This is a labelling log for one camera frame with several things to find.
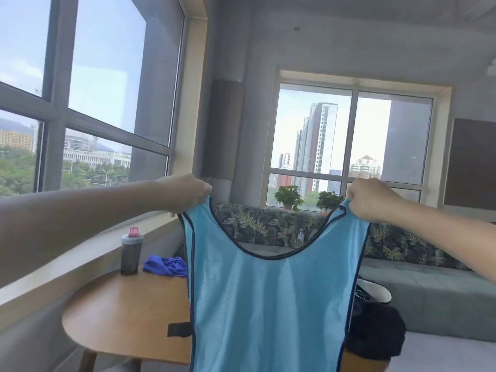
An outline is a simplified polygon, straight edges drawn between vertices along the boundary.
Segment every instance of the black bag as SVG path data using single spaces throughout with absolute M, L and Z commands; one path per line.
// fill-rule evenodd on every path
M 393 306 L 355 296 L 344 346 L 365 359 L 389 361 L 401 354 L 406 327 Z

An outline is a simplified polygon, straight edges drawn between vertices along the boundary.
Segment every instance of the hand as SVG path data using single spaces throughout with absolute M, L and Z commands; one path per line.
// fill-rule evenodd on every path
M 192 174 L 161 177 L 157 201 L 163 201 L 163 209 L 180 214 L 201 203 L 210 194 L 212 187 Z
M 408 203 L 378 179 L 355 179 L 346 191 L 351 198 L 350 210 L 360 219 L 375 223 L 391 223 L 391 214 Z

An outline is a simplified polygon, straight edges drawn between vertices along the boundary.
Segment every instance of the black strap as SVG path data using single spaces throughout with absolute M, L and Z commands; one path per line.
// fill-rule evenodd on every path
M 173 324 L 169 324 L 167 329 L 168 337 L 191 337 L 193 335 L 193 327 L 191 326 L 191 322 L 175 322 Z

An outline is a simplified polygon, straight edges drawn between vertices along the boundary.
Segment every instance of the potted plant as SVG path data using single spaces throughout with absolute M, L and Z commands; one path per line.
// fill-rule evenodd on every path
M 298 193 L 297 185 L 290 185 L 289 187 L 279 187 L 274 194 L 277 203 L 282 203 L 285 210 L 298 211 L 298 206 L 303 205 L 305 201 Z
M 336 192 L 320 192 L 317 207 L 324 215 L 337 208 L 341 202 L 343 202 L 343 197 L 338 196 Z

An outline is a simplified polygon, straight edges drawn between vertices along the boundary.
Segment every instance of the cloud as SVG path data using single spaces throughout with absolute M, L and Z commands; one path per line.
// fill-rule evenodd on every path
M 28 64 L 26 60 L 18 60 L 12 63 L 12 68 L 22 74 L 30 77 L 43 79 L 43 70 Z
M 17 77 L 5 72 L 0 72 L 0 82 L 8 83 L 9 85 L 15 85 L 17 82 Z

